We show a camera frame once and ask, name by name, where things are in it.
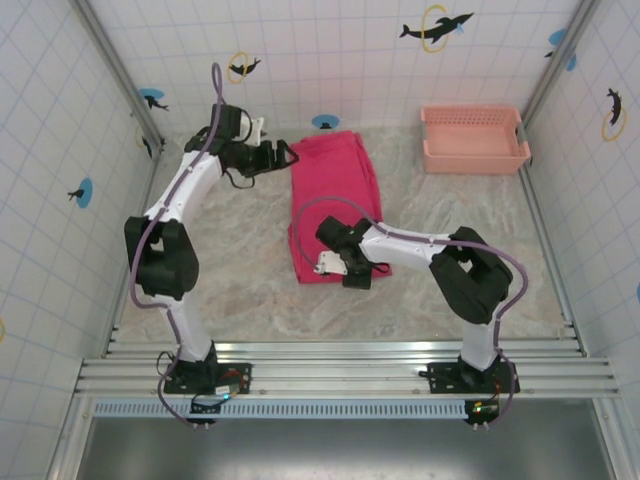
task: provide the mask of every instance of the pink towel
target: pink towel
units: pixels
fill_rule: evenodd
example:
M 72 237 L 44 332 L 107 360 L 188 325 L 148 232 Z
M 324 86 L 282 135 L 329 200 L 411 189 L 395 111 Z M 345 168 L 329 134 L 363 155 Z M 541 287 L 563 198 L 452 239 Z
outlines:
M 367 155 L 362 138 L 353 132 L 339 132 L 308 137 L 292 146 L 300 160 L 291 166 L 291 219 L 309 200 L 327 195 L 347 198 L 382 221 L 378 180 Z M 304 211 L 298 225 L 300 243 L 315 262 L 320 252 L 328 250 L 316 240 L 316 230 L 329 215 L 342 223 L 354 225 L 362 215 L 344 203 L 327 201 L 312 205 Z M 289 247 L 293 267 L 300 283 L 341 282 L 342 275 L 318 275 L 302 257 L 293 241 L 293 227 L 289 226 Z M 374 277 L 391 275 L 374 270 Z

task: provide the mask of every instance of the white tiled wall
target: white tiled wall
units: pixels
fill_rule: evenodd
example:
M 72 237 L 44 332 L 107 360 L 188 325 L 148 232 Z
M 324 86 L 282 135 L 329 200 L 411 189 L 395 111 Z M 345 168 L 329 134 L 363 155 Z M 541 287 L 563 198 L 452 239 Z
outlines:
M 613 360 L 640 435 L 640 2 L 604 4 L 529 131 L 531 171 L 579 330 Z M 604 141 L 609 88 L 627 123 Z
M 42 478 L 151 162 L 67 0 L 0 3 L 0 478 Z M 91 177 L 86 209 L 67 192 Z
M 166 95 L 152 109 L 165 133 L 207 123 L 214 98 L 210 64 L 224 71 L 225 97 L 269 125 L 308 127 L 318 114 L 342 126 L 414 124 L 426 103 L 509 103 L 520 108 L 549 63 L 552 33 L 578 0 L 446 0 L 443 16 L 473 13 L 464 33 L 426 53 L 425 0 L 100 0 L 103 26 L 139 87 Z M 439 47 L 440 40 L 434 47 Z M 261 60 L 244 81 L 227 80 L 238 52 Z M 234 62 L 241 65 L 244 59 Z

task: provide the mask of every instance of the peach plastic basket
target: peach plastic basket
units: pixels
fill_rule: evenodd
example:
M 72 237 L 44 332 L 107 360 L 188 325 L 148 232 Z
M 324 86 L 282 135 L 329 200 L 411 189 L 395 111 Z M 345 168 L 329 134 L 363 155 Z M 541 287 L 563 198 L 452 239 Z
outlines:
M 514 107 L 423 107 L 420 118 L 427 173 L 514 174 L 531 157 Z

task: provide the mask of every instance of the yellow ring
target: yellow ring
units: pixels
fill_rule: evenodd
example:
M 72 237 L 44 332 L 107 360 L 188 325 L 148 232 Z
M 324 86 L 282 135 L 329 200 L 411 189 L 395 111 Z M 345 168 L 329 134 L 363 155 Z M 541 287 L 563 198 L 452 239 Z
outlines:
M 607 137 L 607 120 L 613 117 L 613 112 L 607 113 L 607 115 L 604 117 L 604 120 L 602 121 L 602 139 L 605 142 L 613 142 L 615 139 L 617 139 L 620 136 L 622 132 L 624 132 L 624 129 L 627 126 L 627 111 L 624 109 L 624 107 L 620 107 L 620 112 L 624 114 L 624 119 L 622 120 L 622 127 L 620 127 L 620 131 L 616 133 L 613 137 Z
M 233 70 L 231 70 L 231 65 L 233 65 L 233 62 L 238 57 L 244 57 L 244 71 L 242 72 L 242 76 L 240 77 L 239 80 L 234 80 L 231 77 L 231 72 L 233 71 Z M 233 57 L 231 57 L 231 60 L 229 60 L 229 65 L 227 65 L 227 79 L 231 83 L 237 85 L 238 83 L 242 82 L 242 80 L 244 80 L 244 77 L 247 76 L 247 70 L 248 69 L 249 69 L 249 55 L 247 55 L 247 52 L 238 52 Z
M 444 47 L 447 46 L 447 42 L 449 41 L 449 34 L 447 33 L 447 35 L 444 37 L 444 43 L 442 44 L 442 46 L 440 46 L 439 48 L 436 48 L 435 50 L 431 50 L 427 44 L 425 43 L 425 38 L 424 38 L 424 28 L 425 28 L 425 23 L 427 20 L 427 15 L 429 15 L 429 13 L 431 13 L 433 10 L 440 10 L 442 13 L 447 13 L 447 10 L 442 6 L 442 5 L 431 5 L 429 8 L 427 8 L 424 11 L 424 15 L 422 15 L 422 25 L 420 25 L 420 39 L 422 40 L 422 49 L 427 52 L 427 53 L 438 53 L 439 51 L 441 51 Z
M 135 138 L 136 138 L 136 145 L 138 146 L 138 148 L 142 148 L 144 147 L 144 143 L 138 141 L 138 138 L 142 138 L 142 132 L 140 132 L 140 136 L 138 136 L 139 131 L 140 131 L 140 125 L 136 127 Z

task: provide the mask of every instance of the basket handle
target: basket handle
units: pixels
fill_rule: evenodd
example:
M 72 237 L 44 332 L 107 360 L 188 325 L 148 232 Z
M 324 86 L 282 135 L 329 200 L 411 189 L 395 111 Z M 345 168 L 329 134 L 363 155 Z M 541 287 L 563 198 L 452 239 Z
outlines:
M 518 125 L 516 125 L 516 137 L 518 138 L 518 145 L 528 142 L 527 134 L 524 131 L 524 125 L 522 122 L 518 122 Z

